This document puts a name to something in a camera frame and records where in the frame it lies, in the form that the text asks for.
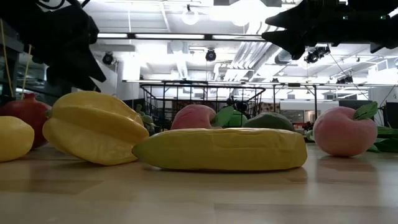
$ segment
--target pink peach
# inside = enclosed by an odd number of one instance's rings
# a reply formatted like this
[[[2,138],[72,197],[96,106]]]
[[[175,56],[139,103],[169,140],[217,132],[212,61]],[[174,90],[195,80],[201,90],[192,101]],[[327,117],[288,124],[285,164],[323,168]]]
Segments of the pink peach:
[[[332,155],[351,157],[366,152],[377,138],[371,119],[354,120],[355,110],[343,106],[324,112],[315,121],[313,136],[319,148]]]
[[[174,118],[172,130],[185,128],[211,128],[211,121],[216,112],[205,105],[188,105],[180,110]]]

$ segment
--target black metal frame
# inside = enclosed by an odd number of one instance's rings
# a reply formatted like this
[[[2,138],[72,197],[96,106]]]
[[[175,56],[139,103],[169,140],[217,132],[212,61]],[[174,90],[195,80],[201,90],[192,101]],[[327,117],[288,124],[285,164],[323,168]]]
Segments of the black metal frame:
[[[272,85],[272,91],[274,94],[274,112],[276,112],[276,92],[275,92],[275,88],[276,86],[280,85],[280,86],[291,86],[291,87],[296,87],[296,83],[278,83],[278,84],[273,84]],[[305,88],[315,97],[314,99],[314,103],[315,103],[315,120],[318,119],[318,99],[317,99],[317,86],[316,85],[312,85],[314,92],[312,92],[310,89],[308,89],[308,86],[305,86]]]
[[[237,100],[241,100],[244,103],[248,104],[248,115],[249,116],[255,116],[257,115],[257,106],[258,104],[261,102],[261,95],[262,93],[265,92],[265,88],[262,87],[251,87],[251,86],[224,86],[224,85],[209,85],[207,82],[195,82],[196,84],[193,84],[193,82],[187,82],[187,81],[180,81],[180,82],[163,82],[163,84],[141,84],[140,87],[143,89],[144,91],[144,101],[145,101],[145,105],[143,105],[143,109],[145,111],[146,114],[149,114],[152,116],[152,118],[154,119],[154,123],[158,126],[160,126],[162,129],[170,129],[171,128],[171,124],[172,121],[174,120],[175,115],[178,113],[178,111],[180,111],[182,108],[178,107],[178,102],[179,101],[185,101],[185,102],[189,102],[189,104],[192,103],[196,103],[196,102],[204,102],[204,103],[215,103],[215,111],[216,113],[219,111],[219,106],[220,103],[227,103],[226,100],[221,100],[219,99],[218,96],[218,90],[216,91],[216,99],[215,100],[209,100],[209,97],[207,94],[208,90],[210,88],[229,88],[230,92],[231,90],[235,90],[235,89],[241,89],[243,90],[254,90],[254,95],[252,97],[250,97],[249,99],[244,99],[244,97],[242,97],[242,99],[237,99]],[[184,88],[184,87],[189,87],[190,88],[190,97],[189,99],[183,100],[179,97],[178,95],[178,89],[179,88]],[[161,97],[156,97],[152,94],[152,90],[154,88],[163,88],[163,96]],[[166,92],[170,89],[170,88],[177,88],[177,96],[175,98],[172,99],[168,99],[165,97]],[[192,88],[202,88],[203,89],[203,98],[202,99],[193,99],[192,96]],[[158,101],[162,102],[161,105],[161,111],[159,111],[159,105],[158,105]],[[167,111],[166,110],[166,101],[171,101],[172,103],[175,102],[175,104],[177,105],[176,109],[172,109],[171,111]],[[244,114],[239,114],[241,115],[241,123],[243,121],[243,116],[245,116]]]

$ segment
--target white ceiling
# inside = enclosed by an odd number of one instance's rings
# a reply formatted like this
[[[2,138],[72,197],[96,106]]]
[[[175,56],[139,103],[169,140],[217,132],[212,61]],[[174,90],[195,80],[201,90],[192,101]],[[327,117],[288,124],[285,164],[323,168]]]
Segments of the white ceiling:
[[[235,9],[235,13],[226,15],[223,13],[227,11],[227,7],[214,7],[213,0],[201,1],[186,1],[191,3],[191,9],[198,12],[198,22],[194,25],[187,25],[182,21],[182,14],[186,9],[186,4],[183,0],[163,1],[165,4],[160,4],[154,1],[147,1],[151,3],[143,3],[145,1],[95,1],[91,0],[86,5],[85,11],[93,17],[101,32],[174,32],[174,33],[213,33],[213,34],[244,34],[248,31],[249,25],[236,26],[237,20],[244,22],[245,17],[250,17],[251,20],[256,20],[255,23],[263,22],[267,17],[277,14],[280,9],[261,7],[261,11],[256,12],[258,5],[248,3],[258,3],[259,0],[240,0],[241,5]],[[141,74],[150,75],[154,78],[154,74],[170,74],[172,70],[177,71],[176,59],[172,54],[167,54],[168,41],[155,40],[99,40],[101,45],[134,45],[136,53],[141,60]],[[241,42],[206,42],[206,41],[188,41],[188,46],[199,46],[204,49],[214,48],[217,53],[217,61],[206,62],[205,52],[195,52],[194,54],[187,54],[185,57],[186,66],[188,70],[206,70],[213,72],[216,63],[234,60],[239,49],[243,44]],[[367,63],[366,61],[380,62],[383,56],[395,56],[396,50],[380,50],[377,55],[369,53],[369,45],[367,44],[341,44],[338,47],[331,48],[331,54],[334,55],[335,60],[340,65],[337,66],[330,56],[326,56],[316,64],[312,64],[307,69],[307,64],[300,59],[297,62],[292,62],[287,66],[271,65],[274,62],[274,56],[269,53],[270,48],[264,49],[264,55],[260,55],[257,63],[253,68],[258,72],[259,78],[263,81],[270,80],[274,75],[283,72],[281,80],[287,82],[302,82],[307,80],[307,76],[312,80],[319,82],[326,82],[329,77],[336,78],[341,76],[341,69],[347,70],[351,68],[355,73],[354,76],[365,78],[368,75],[370,66],[375,66],[376,63]],[[248,54],[253,54],[255,47],[251,49]]]

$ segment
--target red pomegranate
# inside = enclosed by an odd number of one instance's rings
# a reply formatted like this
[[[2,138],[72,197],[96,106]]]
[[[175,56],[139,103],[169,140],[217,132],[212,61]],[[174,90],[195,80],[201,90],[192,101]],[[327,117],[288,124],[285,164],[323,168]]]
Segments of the red pomegranate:
[[[34,93],[24,93],[24,96],[23,100],[8,102],[0,108],[0,116],[14,116],[31,125],[35,130],[35,140],[32,146],[32,149],[35,149],[47,143],[42,128],[47,120],[45,112],[51,110],[51,106],[37,101]]]

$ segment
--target metal cage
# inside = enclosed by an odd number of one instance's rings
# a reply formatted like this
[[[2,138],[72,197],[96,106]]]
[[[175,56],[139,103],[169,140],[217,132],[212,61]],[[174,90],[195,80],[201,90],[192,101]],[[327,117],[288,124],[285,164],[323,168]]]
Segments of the metal cage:
[[[206,105],[213,108],[216,113],[224,106],[232,105],[235,108],[233,116],[240,116],[243,123],[243,116],[247,118],[254,117],[259,113],[259,103],[261,95],[265,88],[254,86],[219,86],[209,85],[207,82],[163,82],[153,84],[141,84],[144,91],[143,111],[151,115],[154,123],[161,129],[170,129],[175,115],[187,105]],[[177,90],[175,94],[167,96],[171,90]],[[239,98],[233,97],[233,93],[239,93]],[[227,124],[225,128],[238,127],[234,124]]]

